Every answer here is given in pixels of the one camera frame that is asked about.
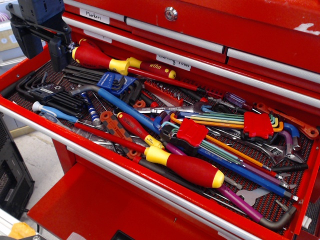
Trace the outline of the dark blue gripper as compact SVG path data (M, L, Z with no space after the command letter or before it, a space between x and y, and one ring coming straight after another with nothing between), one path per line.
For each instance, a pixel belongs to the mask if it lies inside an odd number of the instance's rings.
M62 14L65 4L63 0L18 0L17 4L9 3L6 9L23 21L40 25ZM73 42L71 28L67 24L63 23L57 29L15 21L11 21L10 25L19 47L28 59L43 51L42 41L45 41L54 71L60 72L70 64Z

